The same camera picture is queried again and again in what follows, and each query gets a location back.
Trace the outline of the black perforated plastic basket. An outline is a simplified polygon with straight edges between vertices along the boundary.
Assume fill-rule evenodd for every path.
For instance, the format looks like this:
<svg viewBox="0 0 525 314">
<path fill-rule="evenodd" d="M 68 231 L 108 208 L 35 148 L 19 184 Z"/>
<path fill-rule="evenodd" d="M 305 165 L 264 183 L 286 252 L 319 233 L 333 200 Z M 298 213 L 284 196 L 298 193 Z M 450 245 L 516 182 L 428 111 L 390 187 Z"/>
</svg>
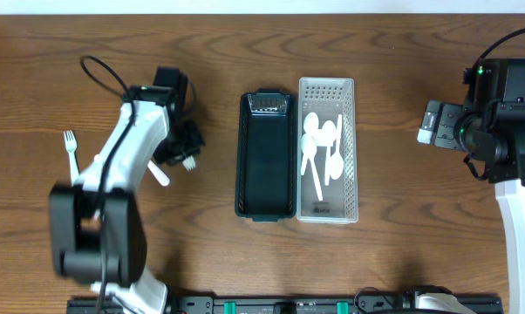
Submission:
<svg viewBox="0 0 525 314">
<path fill-rule="evenodd" d="M 258 89 L 240 100 L 235 214 L 277 222 L 296 213 L 297 98 Z"/>
</svg>

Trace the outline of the white plastic spoon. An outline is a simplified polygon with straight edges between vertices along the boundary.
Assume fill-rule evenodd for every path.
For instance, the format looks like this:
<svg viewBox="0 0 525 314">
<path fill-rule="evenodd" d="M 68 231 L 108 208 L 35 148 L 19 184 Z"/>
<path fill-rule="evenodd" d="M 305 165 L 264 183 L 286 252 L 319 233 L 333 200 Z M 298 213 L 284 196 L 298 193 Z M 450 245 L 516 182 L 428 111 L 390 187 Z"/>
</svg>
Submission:
<svg viewBox="0 0 525 314">
<path fill-rule="evenodd" d="M 317 172 L 317 166 L 315 163 L 315 156 L 317 154 L 317 144 L 314 138 L 307 133 L 302 136 L 302 151 L 304 158 L 310 163 L 311 166 L 312 178 L 317 193 L 317 199 L 319 201 L 322 201 L 324 199 L 323 192 Z"/>
<path fill-rule="evenodd" d="M 308 156 L 305 152 L 306 150 L 306 141 L 309 137 L 314 136 L 317 133 L 319 125 L 318 116 L 316 113 L 308 113 L 305 119 L 303 120 L 303 130 L 304 134 L 302 136 L 302 163 L 301 163 L 301 175 L 305 174 L 305 169 L 308 162 Z"/>
<path fill-rule="evenodd" d="M 342 137 L 343 117 L 341 114 L 337 117 L 337 131 L 336 131 L 336 146 L 335 152 L 329 160 L 330 177 L 333 180 L 338 180 L 344 171 L 344 160 L 340 153 L 341 137 Z"/>
<path fill-rule="evenodd" d="M 330 183 L 330 170 L 329 170 L 329 159 L 331 157 L 331 147 L 336 138 L 336 126 L 332 120 L 326 120 L 324 122 L 322 131 L 322 137 L 326 145 L 325 165 L 324 165 L 324 185 L 328 186 Z"/>
</svg>

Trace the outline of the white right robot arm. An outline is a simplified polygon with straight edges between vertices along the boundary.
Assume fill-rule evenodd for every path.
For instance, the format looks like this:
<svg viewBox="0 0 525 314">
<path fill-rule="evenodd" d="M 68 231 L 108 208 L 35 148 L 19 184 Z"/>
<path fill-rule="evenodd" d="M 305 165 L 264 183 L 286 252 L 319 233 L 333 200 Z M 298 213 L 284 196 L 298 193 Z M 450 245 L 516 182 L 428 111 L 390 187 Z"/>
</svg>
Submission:
<svg viewBox="0 0 525 314">
<path fill-rule="evenodd" d="M 494 185 L 506 239 L 509 310 L 525 313 L 525 119 L 498 119 L 498 106 L 520 104 L 493 99 L 473 112 L 431 100 L 417 141 L 465 152 L 463 162 L 472 176 Z"/>
</svg>

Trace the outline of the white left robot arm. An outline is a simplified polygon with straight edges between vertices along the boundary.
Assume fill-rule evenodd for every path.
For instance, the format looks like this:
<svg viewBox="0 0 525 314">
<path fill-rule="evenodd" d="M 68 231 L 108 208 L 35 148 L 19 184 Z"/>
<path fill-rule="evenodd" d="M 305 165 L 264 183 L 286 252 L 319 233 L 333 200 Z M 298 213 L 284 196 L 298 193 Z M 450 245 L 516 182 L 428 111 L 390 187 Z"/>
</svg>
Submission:
<svg viewBox="0 0 525 314">
<path fill-rule="evenodd" d="M 49 196 L 54 270 L 91 283 L 125 313 L 162 313 L 167 306 L 167 286 L 146 267 L 135 195 L 181 111 L 175 100 L 124 103 L 99 156 L 71 185 L 58 183 Z"/>
</svg>

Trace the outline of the clear perforated plastic basket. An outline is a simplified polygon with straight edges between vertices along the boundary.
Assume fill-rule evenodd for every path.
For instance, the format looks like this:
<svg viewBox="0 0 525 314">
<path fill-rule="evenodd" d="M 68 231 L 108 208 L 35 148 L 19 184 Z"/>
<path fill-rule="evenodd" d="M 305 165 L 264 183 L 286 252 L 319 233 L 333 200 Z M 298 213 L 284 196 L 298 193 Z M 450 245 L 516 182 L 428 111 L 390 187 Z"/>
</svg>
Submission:
<svg viewBox="0 0 525 314">
<path fill-rule="evenodd" d="M 297 219 L 312 223 L 355 223 L 358 221 L 358 164 L 354 81 L 351 78 L 302 77 L 298 91 Z M 315 163 L 323 192 L 322 201 L 317 199 L 309 162 L 305 174 L 301 175 L 303 120 L 311 112 L 316 113 L 319 120 L 317 133 L 312 137 L 317 144 Z M 339 114 L 343 117 L 340 153 L 344 171 L 338 180 L 330 177 L 329 185 L 325 186 L 326 145 L 321 131 L 326 120 L 332 120 L 337 131 Z"/>
</svg>

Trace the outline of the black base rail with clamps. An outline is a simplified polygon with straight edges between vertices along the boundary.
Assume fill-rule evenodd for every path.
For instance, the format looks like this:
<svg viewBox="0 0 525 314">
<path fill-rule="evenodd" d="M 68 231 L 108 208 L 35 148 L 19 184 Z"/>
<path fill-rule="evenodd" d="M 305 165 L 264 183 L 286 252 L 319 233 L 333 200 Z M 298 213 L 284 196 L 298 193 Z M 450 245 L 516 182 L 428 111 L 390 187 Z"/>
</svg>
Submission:
<svg viewBox="0 0 525 314">
<path fill-rule="evenodd" d="M 179 297 L 170 300 L 163 313 L 170 314 L 362 314 L 362 313 L 433 313 L 433 310 L 417 310 L 418 292 L 386 292 L 375 288 L 360 291 L 353 299 L 349 298 L 212 298 Z M 490 295 L 451 295 L 474 313 L 503 314 L 499 297 Z M 96 300 L 90 297 L 75 297 L 67 301 L 67 314 L 92 314 Z M 119 304 L 115 297 L 106 297 L 102 313 L 123 314 L 128 306 Z"/>
</svg>

